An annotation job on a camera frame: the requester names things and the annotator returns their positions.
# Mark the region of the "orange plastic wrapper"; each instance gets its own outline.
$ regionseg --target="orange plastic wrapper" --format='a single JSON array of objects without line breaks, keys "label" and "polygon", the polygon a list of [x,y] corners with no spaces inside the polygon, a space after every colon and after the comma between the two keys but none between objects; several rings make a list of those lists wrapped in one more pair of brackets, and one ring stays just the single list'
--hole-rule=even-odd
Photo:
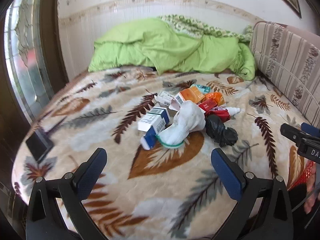
[{"label": "orange plastic wrapper", "polygon": [[209,98],[212,98],[214,101],[216,101],[218,106],[225,104],[223,95],[220,92],[207,93],[204,95],[204,99],[202,101],[206,101]]}]

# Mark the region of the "leaf-patterned blanket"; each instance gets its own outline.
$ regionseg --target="leaf-patterned blanket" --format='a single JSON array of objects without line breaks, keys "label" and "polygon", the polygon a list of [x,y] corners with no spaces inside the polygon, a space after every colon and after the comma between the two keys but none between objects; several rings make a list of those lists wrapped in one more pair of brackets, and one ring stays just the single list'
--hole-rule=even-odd
[{"label": "leaf-patterned blanket", "polygon": [[[236,204],[210,163],[210,153],[218,144],[205,131],[197,131],[178,149],[157,143],[146,151],[140,145],[143,133],[137,130],[139,118],[154,106],[156,93],[176,94],[192,84],[210,86],[223,93],[228,106],[241,108],[225,123],[239,134],[233,147],[223,148],[229,158],[257,177],[271,179],[279,174],[290,187],[306,161],[297,155],[294,143],[280,134],[280,125],[286,122],[299,128],[306,120],[265,78],[244,82],[234,74],[158,76],[150,68],[123,67],[90,73],[51,102],[26,138],[36,128],[43,129],[55,146],[37,164],[23,141],[12,172],[16,193],[28,203],[38,176],[61,178],[102,147],[108,163],[83,205],[108,238],[212,235]],[[61,201],[59,205],[73,228]]]}]

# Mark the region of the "metal screw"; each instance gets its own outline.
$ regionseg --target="metal screw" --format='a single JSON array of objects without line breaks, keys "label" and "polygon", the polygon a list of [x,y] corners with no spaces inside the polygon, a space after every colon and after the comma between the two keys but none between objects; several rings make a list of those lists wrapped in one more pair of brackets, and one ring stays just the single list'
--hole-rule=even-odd
[{"label": "metal screw", "polygon": [[42,179],[43,179],[42,177],[38,177],[38,178],[36,178],[36,182],[39,183],[42,181]]},{"label": "metal screw", "polygon": [[254,174],[252,172],[247,172],[245,174],[245,176],[248,178],[248,179],[253,179],[254,178]]},{"label": "metal screw", "polygon": [[276,176],[276,180],[281,182],[281,181],[283,181],[283,178],[280,175],[278,175],[278,176]]},{"label": "metal screw", "polygon": [[67,172],[66,174],[64,174],[64,178],[65,179],[71,179],[73,176],[73,173],[72,172]]}]

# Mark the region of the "striped cushion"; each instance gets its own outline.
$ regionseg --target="striped cushion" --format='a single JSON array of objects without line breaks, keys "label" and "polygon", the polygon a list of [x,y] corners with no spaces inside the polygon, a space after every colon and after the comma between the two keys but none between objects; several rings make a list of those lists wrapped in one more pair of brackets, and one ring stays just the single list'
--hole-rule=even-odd
[{"label": "striped cushion", "polygon": [[276,23],[259,22],[250,49],[258,68],[320,128],[319,49]]}]

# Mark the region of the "crumpled black bag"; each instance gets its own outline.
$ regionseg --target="crumpled black bag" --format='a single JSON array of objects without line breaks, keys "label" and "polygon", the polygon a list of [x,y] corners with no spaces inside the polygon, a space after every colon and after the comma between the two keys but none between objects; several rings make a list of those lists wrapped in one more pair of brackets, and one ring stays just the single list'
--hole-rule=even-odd
[{"label": "crumpled black bag", "polygon": [[238,133],[235,129],[224,126],[220,117],[215,114],[210,114],[205,119],[205,129],[215,142],[219,143],[220,147],[226,145],[234,145],[238,140]]}]

